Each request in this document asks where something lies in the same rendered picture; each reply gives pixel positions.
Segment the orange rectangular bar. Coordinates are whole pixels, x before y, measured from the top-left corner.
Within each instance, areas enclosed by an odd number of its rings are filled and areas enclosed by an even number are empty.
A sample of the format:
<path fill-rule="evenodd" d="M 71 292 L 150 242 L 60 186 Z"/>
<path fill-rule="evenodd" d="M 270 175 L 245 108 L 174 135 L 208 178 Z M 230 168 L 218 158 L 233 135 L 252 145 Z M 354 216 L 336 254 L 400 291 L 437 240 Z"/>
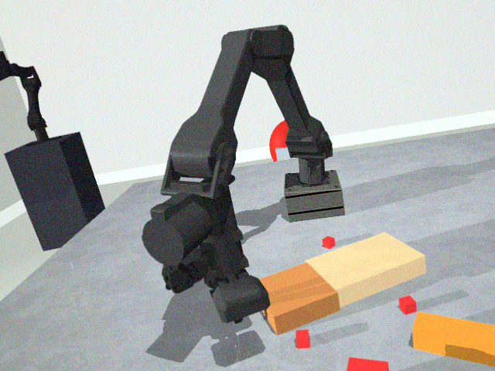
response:
<path fill-rule="evenodd" d="M 495 367 L 495 325 L 418 311 L 413 326 L 413 346 Z"/>

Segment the red block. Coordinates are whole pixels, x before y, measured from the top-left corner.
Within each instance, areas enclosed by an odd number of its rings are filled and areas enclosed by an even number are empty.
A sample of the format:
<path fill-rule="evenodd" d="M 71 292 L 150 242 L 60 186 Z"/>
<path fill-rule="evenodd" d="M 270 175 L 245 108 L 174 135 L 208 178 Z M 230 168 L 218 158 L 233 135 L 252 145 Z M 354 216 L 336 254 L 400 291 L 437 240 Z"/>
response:
<path fill-rule="evenodd" d="M 405 313 L 409 314 L 412 312 L 416 312 L 416 302 L 413 300 L 411 296 L 399 298 L 399 308 Z"/>
<path fill-rule="evenodd" d="M 335 244 L 335 238 L 333 237 L 326 237 L 323 239 L 323 247 L 325 248 L 328 248 L 328 249 L 331 249 L 333 247 L 335 247 L 336 244 Z"/>
<path fill-rule="evenodd" d="M 296 330 L 296 341 L 298 349 L 309 348 L 309 330 Z"/>
<path fill-rule="evenodd" d="M 389 371 L 388 362 L 349 358 L 347 371 Z"/>

